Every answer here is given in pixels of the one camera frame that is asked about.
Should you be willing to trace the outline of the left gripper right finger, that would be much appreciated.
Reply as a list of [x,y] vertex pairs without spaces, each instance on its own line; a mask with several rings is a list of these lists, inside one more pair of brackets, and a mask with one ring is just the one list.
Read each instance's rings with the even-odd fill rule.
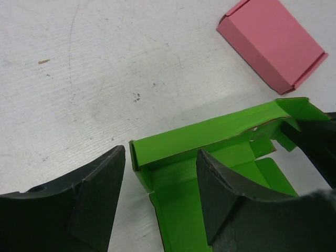
[[213,251],[335,251],[335,191],[281,193],[198,151],[197,182]]

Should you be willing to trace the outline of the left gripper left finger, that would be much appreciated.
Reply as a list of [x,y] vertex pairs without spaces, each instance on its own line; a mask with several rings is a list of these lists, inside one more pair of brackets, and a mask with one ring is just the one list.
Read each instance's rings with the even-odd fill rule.
[[125,148],[27,192],[1,195],[1,251],[107,251]]

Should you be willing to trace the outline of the green paper box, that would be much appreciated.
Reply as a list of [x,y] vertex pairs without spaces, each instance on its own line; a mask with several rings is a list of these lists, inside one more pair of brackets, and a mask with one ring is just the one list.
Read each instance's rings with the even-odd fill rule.
[[[268,157],[300,148],[329,184],[298,195]],[[282,98],[130,142],[165,251],[335,251],[335,113]]]

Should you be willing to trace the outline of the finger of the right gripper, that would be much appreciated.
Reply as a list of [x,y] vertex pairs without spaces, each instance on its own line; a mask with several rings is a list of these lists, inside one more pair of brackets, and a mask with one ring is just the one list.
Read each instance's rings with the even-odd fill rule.
[[319,171],[322,177],[335,189],[335,113],[322,120],[298,120],[299,129],[284,122],[280,131],[299,147]]

